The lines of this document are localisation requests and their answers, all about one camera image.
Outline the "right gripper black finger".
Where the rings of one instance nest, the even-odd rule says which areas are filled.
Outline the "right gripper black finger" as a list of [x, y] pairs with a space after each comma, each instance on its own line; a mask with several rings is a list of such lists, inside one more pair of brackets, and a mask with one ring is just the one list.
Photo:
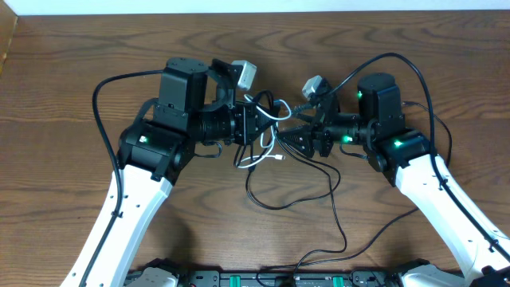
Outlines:
[[310, 109], [315, 109], [315, 108], [316, 108], [315, 105], [309, 104], [309, 103], [298, 105], [292, 110], [292, 116], [297, 118], [298, 120], [302, 120], [306, 123], [315, 123], [316, 122], [315, 116], [303, 114], [304, 111], [310, 110]]
[[294, 147], [303, 155], [314, 156], [315, 148], [313, 147], [312, 131], [308, 125], [296, 126], [279, 131], [277, 137], [281, 142], [290, 147]]

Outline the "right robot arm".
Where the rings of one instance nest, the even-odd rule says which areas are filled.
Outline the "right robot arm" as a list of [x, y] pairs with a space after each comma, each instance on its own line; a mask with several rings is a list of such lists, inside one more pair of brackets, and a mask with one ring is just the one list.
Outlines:
[[368, 163], [384, 174], [426, 216], [448, 246], [460, 275], [427, 261], [404, 265], [394, 275], [399, 286], [507, 286], [509, 238], [462, 190], [432, 142], [408, 128], [400, 89], [393, 76], [372, 73], [357, 84], [359, 113], [342, 113], [329, 83], [320, 76], [303, 88], [315, 115], [304, 125], [280, 132], [280, 139], [307, 157], [329, 156], [334, 144], [360, 145]]

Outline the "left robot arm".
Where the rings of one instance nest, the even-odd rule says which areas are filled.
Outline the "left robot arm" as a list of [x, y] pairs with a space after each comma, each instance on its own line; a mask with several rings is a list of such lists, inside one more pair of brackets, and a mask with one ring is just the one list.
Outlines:
[[101, 81], [92, 94], [96, 125], [112, 161], [112, 181], [100, 214], [64, 286], [121, 286], [155, 213], [169, 197], [198, 144], [248, 147], [271, 124], [280, 108], [261, 107], [260, 98], [238, 101], [250, 90], [257, 68], [248, 61], [210, 64], [185, 57], [169, 59], [159, 95], [143, 103], [113, 150], [100, 119]]

